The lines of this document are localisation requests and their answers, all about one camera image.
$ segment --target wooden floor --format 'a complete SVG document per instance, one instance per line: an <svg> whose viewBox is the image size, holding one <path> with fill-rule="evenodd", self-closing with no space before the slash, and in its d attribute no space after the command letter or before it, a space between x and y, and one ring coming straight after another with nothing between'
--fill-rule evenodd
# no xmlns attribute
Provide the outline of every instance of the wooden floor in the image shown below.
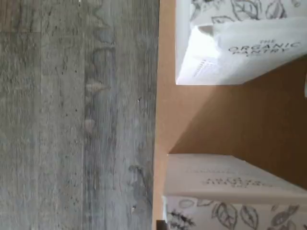
<svg viewBox="0 0 307 230"><path fill-rule="evenodd" d="M158 0L0 0L0 230L148 230Z"/></svg>

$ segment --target white paper bag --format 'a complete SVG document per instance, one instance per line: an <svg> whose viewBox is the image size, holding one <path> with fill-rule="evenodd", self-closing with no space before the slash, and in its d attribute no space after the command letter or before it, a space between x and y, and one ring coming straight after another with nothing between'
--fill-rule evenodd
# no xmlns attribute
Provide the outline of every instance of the white paper bag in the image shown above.
<svg viewBox="0 0 307 230"><path fill-rule="evenodd" d="M176 83L242 84L307 53L307 1L177 0Z"/></svg>
<svg viewBox="0 0 307 230"><path fill-rule="evenodd" d="M304 230L307 191L231 156L170 154L164 220L176 230Z"/></svg>

